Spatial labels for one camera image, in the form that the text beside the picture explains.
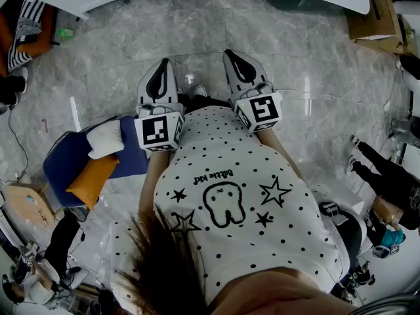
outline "marble floor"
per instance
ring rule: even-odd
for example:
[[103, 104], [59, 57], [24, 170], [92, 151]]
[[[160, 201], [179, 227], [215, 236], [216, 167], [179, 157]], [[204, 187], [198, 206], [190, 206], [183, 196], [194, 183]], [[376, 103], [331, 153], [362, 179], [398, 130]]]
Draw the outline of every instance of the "marble floor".
[[[373, 199], [370, 188], [345, 174], [349, 136], [355, 133], [389, 156], [390, 121], [408, 112], [410, 93], [394, 55], [354, 44], [344, 15], [284, 12], [265, 0], [120, 0], [92, 10], [86, 22], [59, 12], [57, 29], [63, 26], [75, 30], [74, 39], [59, 40], [60, 46], [28, 65], [28, 91], [10, 119], [28, 153], [26, 182], [45, 181], [42, 162], [62, 133], [112, 115], [133, 114], [140, 78], [166, 56], [176, 66], [182, 88], [188, 87], [186, 75], [194, 74], [196, 82], [220, 99], [229, 95], [222, 65], [225, 49], [260, 60], [275, 88], [284, 90], [277, 134], [307, 182], [335, 176], [366, 201]], [[3, 180], [13, 179], [25, 166], [8, 116], [0, 116]], [[86, 240], [73, 256], [95, 271], [88, 282], [98, 278], [107, 284], [108, 225], [136, 211], [143, 180], [109, 180], [83, 223]], [[42, 247], [48, 244], [51, 230], [9, 213], [25, 237]], [[76, 237], [73, 247], [78, 243]]]

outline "person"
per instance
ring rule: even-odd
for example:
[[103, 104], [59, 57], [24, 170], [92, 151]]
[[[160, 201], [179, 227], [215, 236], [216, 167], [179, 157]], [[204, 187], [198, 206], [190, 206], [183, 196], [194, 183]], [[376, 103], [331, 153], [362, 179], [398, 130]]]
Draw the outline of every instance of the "person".
[[377, 153], [371, 146], [354, 135], [353, 145], [367, 157], [380, 174], [372, 173], [369, 168], [350, 156], [349, 169], [366, 181], [373, 191], [385, 201], [404, 211], [400, 224], [408, 230], [420, 227], [420, 183], [417, 178]]
[[403, 233], [401, 228], [395, 222], [391, 222], [391, 226], [395, 231], [389, 230], [381, 221], [378, 219], [374, 210], [369, 211], [369, 219], [371, 226], [367, 226], [367, 236], [372, 242], [373, 246], [382, 245], [391, 248], [392, 245], [400, 245], [406, 240], [406, 235]]
[[19, 94], [25, 93], [28, 85], [28, 69], [23, 67], [20, 75], [9, 75], [7, 77], [0, 76], [0, 104], [5, 106], [17, 105]]
[[31, 259], [31, 274], [22, 285], [5, 282], [3, 289], [6, 296], [14, 303], [47, 303], [58, 292], [58, 283], [66, 275], [68, 249], [72, 245], [79, 223], [74, 214], [65, 210], [64, 217], [54, 229], [51, 242], [44, 258], [38, 263]]
[[123, 294], [143, 314], [352, 312], [328, 294], [346, 250], [274, 131], [248, 132], [203, 86], [178, 101], [179, 148], [150, 156]]

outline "blue object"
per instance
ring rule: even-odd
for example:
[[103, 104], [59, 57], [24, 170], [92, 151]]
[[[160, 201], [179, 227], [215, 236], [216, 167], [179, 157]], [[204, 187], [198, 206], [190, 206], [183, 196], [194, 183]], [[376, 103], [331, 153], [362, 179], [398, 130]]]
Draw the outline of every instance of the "blue object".
[[[148, 160], [146, 152], [140, 149], [138, 144], [134, 117], [122, 117], [119, 122], [124, 149], [114, 154], [119, 158], [119, 163], [110, 179], [147, 173]], [[85, 206], [79, 198], [67, 192], [66, 189], [90, 160], [88, 153], [92, 148], [86, 134], [97, 126], [89, 127], [81, 132], [65, 133], [57, 140], [44, 161], [45, 176], [63, 207]]]
[[401, 229], [399, 229], [399, 231], [391, 231], [387, 229], [383, 235], [381, 245], [389, 248], [394, 244], [400, 245], [402, 243], [403, 237], [404, 233]]

